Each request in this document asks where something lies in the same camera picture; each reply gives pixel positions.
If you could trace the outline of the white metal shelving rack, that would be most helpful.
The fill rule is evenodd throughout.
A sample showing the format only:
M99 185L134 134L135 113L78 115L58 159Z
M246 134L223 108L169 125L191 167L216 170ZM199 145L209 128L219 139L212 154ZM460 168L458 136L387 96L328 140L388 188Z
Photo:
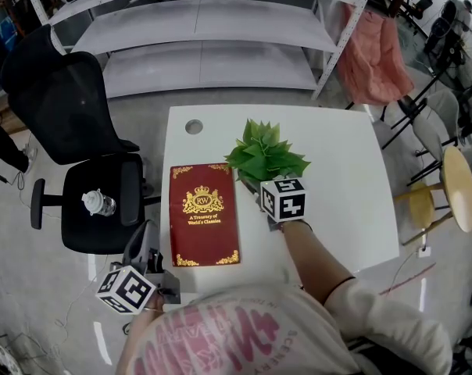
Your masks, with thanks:
M44 25L119 0L64 2ZM265 0L177 0L92 16L77 42L56 49L105 55L110 98L199 88L290 88L317 98L368 0L313 0L309 8Z

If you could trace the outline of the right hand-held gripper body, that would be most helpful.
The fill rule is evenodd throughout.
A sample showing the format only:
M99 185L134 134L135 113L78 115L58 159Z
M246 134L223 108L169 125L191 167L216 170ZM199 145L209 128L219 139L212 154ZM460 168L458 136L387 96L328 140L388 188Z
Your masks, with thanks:
M280 230L282 223L303 220L306 189L301 178L283 178L260 183L260 208L267 214L270 231Z

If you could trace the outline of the green potted plant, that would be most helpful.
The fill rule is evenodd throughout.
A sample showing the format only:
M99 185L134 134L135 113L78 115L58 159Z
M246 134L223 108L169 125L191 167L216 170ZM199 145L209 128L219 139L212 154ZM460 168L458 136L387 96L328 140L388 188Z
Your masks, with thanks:
M291 143L281 140L277 123L257 123L247 119L242 139L229 155L227 166L237 170L239 180L267 181L277 177L301 177L310 162L291 151Z

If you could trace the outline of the black pedestal fan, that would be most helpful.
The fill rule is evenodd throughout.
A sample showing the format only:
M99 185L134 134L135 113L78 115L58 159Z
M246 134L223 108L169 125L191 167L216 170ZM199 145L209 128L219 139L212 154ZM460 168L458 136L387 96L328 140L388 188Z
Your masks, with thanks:
M437 44L427 57L434 75L447 88L463 92L472 88L472 30L463 30L452 46L446 47L451 33L452 25L438 18L431 27Z

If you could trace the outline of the person's white pink-print shirt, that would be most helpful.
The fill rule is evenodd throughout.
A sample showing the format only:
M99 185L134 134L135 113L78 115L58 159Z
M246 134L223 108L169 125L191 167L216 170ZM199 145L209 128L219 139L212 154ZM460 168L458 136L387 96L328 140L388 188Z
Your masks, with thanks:
M131 332L116 375L449 375L443 326L357 279L319 303L297 287L241 286Z

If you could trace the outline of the white square table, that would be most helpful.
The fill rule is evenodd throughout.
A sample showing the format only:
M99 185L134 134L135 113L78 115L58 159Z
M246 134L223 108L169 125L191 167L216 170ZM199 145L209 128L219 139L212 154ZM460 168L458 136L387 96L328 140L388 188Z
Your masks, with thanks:
M364 112L289 105L191 105L170 108L162 195L174 166L220 163L235 147L247 120L276 124L281 138L308 162L306 222L350 272L399 255L391 188L369 116ZM241 183L235 185L241 261L227 266L173 268L184 293L231 285L297 284L282 235Z

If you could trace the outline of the red hardcover book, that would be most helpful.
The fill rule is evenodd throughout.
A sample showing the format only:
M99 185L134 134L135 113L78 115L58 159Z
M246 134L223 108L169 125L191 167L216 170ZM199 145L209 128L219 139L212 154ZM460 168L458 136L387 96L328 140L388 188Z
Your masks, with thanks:
M234 178L227 164L171 167L169 218L173 266L240 263Z

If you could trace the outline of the round wooden side table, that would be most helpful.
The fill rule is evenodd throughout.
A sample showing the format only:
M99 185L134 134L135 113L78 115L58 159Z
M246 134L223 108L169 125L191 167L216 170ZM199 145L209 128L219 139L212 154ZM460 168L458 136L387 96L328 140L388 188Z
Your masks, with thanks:
M440 219L434 219L436 207L432 197L433 191L445 193L449 211ZM426 185L416 182L411 191L396 196L394 202L407 200L415 227L420 233L403 242L410 245L431 232L449 219L454 219L459 229L465 233L472 231L472 171L465 155L454 146L444 152L441 178L436 184Z

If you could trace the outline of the black mesh office chair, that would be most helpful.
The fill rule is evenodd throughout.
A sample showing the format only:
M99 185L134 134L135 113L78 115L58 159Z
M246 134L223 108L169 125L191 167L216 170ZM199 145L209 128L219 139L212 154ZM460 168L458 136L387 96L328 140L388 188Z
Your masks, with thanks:
M1 85L10 109L57 164L69 169L61 195L34 183L30 221L41 228L43 209L61 209L63 244L79 253L116 255L145 219L140 148L118 137L102 70L88 52L61 54L49 25L28 34L7 56ZM91 216L82 194L99 189L113 198L111 216Z

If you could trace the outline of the person's right forearm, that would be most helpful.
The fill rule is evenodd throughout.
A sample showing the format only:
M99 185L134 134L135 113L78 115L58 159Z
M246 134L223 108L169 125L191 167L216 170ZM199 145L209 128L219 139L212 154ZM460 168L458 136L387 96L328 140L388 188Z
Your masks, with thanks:
M323 305L353 275L322 245L303 221L288 221L282 233L304 290Z

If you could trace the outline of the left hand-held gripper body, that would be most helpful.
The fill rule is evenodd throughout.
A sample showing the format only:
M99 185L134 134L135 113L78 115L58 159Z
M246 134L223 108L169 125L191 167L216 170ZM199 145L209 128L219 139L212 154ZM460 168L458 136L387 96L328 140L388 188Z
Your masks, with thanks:
M180 281L170 272L138 272L133 266L125 266L108 272L96 297L118 314L139 314L151 296L157 292L166 304L180 304Z

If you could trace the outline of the person's left forearm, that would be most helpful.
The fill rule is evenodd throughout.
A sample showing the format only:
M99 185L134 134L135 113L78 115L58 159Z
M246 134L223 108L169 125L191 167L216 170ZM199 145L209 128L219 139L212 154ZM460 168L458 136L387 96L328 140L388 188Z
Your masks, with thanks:
M127 366L134 355L138 341L149 325L164 314L163 305L163 296L154 293L143 311L132 320L127 340L116 367L116 375L126 375Z

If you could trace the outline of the clear water bottle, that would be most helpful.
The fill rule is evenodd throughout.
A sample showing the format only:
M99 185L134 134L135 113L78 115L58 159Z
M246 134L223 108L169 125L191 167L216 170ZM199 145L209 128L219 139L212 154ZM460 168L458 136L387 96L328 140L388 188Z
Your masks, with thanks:
M91 216L111 216L116 210L115 200L101 193L99 189L83 193L81 201Z

